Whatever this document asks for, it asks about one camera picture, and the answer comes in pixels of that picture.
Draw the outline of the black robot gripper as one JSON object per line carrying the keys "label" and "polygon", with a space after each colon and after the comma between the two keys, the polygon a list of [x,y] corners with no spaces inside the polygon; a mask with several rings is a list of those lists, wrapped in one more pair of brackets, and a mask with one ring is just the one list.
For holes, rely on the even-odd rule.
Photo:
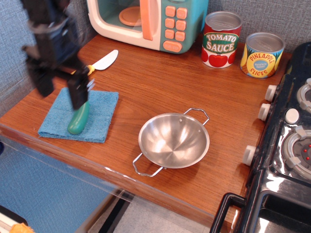
{"label": "black robot gripper", "polygon": [[88,100],[88,70],[78,58],[81,43],[76,20],[67,14],[52,20],[44,17],[27,21],[35,38],[35,45],[22,48],[27,54],[29,76],[43,97],[54,91],[55,76],[67,80],[72,107],[78,110]]}

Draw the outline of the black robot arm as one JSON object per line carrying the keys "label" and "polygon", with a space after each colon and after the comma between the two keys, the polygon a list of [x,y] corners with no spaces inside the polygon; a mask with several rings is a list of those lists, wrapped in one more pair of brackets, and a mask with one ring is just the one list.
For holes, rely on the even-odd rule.
{"label": "black robot arm", "polygon": [[80,42],[68,0],[24,0],[34,46],[23,46],[29,76],[41,96],[54,91],[53,78],[67,81],[74,110],[88,100],[88,67],[78,58]]}

